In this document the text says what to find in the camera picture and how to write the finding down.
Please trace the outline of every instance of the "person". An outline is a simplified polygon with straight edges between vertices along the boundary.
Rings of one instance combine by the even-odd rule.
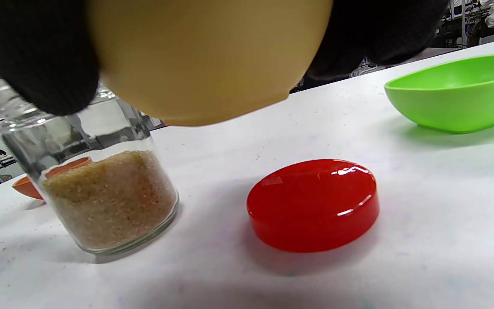
[[[335,0],[308,76],[333,80],[365,56],[382,65],[413,57],[433,39],[448,3]],[[94,97],[100,67],[87,6],[88,0],[0,0],[0,76],[45,112],[74,114]]]
[[[480,39],[490,35],[494,35],[494,0],[478,0],[477,4],[482,9],[489,8],[489,15],[486,18],[481,18],[474,26],[468,36],[468,47],[474,47],[480,44]]]

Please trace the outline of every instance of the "black glove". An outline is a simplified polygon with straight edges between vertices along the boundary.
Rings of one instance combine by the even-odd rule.
[[[365,56],[376,64],[407,60],[433,38],[447,3],[335,0],[308,75],[322,80],[343,76]],[[85,0],[0,0],[0,76],[51,114],[80,111],[98,86],[85,7]]]

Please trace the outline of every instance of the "brown sugar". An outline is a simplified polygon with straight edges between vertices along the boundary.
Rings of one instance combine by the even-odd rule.
[[[173,211],[177,194],[154,155],[125,151],[43,182],[82,247],[102,250],[151,233]]]

